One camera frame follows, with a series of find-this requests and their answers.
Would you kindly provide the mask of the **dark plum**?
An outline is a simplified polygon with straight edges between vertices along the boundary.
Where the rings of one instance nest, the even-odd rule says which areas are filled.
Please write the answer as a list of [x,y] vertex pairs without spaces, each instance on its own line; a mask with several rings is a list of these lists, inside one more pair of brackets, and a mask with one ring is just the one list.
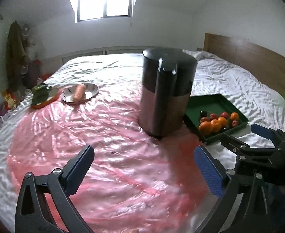
[[207,117],[206,111],[200,111],[200,118]]

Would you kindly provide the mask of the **orange plate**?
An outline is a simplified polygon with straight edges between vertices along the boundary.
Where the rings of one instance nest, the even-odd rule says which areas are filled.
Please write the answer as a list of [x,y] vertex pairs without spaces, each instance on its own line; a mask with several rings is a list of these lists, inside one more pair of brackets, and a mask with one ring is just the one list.
[[31,108],[37,110],[46,107],[52,102],[55,102],[59,98],[60,93],[61,91],[57,88],[42,90],[40,94],[36,92],[32,98]]

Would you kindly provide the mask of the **silver plate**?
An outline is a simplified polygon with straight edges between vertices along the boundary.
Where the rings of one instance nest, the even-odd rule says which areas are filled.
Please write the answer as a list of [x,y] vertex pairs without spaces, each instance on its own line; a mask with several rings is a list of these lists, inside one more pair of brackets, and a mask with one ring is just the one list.
[[61,94],[61,100],[71,105],[82,104],[94,98],[98,92],[99,87],[96,84],[79,84],[65,88]]

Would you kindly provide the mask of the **hanging brown coat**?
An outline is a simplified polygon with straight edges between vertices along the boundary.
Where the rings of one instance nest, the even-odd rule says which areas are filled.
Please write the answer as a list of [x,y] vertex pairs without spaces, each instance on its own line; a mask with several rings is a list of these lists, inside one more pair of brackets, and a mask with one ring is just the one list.
[[14,21],[10,25],[6,42],[6,74],[8,88],[14,89],[19,85],[22,67],[27,64],[25,40],[21,32],[21,27],[17,21]]

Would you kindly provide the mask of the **small orange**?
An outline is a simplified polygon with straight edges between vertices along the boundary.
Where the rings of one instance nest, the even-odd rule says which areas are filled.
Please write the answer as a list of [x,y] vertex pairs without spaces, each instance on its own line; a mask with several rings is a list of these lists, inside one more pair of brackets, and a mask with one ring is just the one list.
[[228,120],[224,117],[219,117],[218,121],[220,122],[222,127],[225,127],[228,124]]
[[222,129],[222,123],[217,119],[211,120],[210,124],[213,133],[218,133]]

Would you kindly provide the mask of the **green tray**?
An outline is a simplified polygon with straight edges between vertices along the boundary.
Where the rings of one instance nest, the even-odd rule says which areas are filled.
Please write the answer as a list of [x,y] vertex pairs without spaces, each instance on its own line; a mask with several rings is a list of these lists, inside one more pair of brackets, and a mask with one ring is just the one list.
[[221,94],[191,96],[183,117],[185,125],[203,143],[210,144],[223,134],[238,131],[249,120]]

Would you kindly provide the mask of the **green vegetable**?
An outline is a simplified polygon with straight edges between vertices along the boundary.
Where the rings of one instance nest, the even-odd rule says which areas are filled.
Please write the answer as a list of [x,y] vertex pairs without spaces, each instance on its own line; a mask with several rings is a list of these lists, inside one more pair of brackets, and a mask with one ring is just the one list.
[[49,97],[52,87],[46,83],[41,83],[32,89],[32,105],[38,105],[45,102]]

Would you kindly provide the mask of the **orange fruit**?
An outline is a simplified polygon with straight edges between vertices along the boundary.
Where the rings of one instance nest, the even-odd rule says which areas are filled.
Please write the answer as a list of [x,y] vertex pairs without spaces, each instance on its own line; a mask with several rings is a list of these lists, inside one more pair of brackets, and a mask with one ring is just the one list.
[[238,113],[233,112],[233,113],[230,115],[230,119],[231,119],[231,120],[239,120],[239,115],[238,115]]

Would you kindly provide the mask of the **pink plastic sheet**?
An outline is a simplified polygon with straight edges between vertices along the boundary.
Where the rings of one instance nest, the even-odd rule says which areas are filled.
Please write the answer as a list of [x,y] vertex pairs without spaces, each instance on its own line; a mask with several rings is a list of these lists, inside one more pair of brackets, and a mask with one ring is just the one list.
[[138,125],[138,87],[101,88],[91,101],[27,110],[7,157],[12,182],[45,175],[90,145],[94,161],[74,206],[95,232],[190,232],[208,188],[193,162],[198,137],[183,127],[157,140]]

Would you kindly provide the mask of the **large orange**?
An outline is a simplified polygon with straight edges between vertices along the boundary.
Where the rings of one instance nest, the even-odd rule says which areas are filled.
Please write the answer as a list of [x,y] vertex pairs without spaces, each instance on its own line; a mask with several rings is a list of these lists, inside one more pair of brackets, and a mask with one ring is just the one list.
[[212,133],[213,127],[210,122],[204,121],[200,123],[198,130],[202,135],[209,136]]

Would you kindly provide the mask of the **black steel trash bin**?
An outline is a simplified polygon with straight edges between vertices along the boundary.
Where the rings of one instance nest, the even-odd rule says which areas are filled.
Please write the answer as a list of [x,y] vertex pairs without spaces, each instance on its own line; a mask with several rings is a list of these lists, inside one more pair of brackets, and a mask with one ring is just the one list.
[[138,123],[150,136],[163,138],[182,125],[198,62],[175,48],[148,48],[142,54]]

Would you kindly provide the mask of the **small red apple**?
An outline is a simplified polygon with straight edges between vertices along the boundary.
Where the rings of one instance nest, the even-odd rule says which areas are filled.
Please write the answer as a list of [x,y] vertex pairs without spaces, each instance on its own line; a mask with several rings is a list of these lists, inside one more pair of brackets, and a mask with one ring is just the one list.
[[231,127],[236,127],[239,125],[239,121],[238,120],[233,120],[232,123],[231,123]]

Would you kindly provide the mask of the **wooden headboard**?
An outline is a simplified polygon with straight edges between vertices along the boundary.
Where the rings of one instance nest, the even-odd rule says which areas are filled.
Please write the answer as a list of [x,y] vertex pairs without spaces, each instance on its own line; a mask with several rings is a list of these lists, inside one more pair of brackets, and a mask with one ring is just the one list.
[[285,99],[285,57],[245,38],[206,33],[204,51],[238,65]]

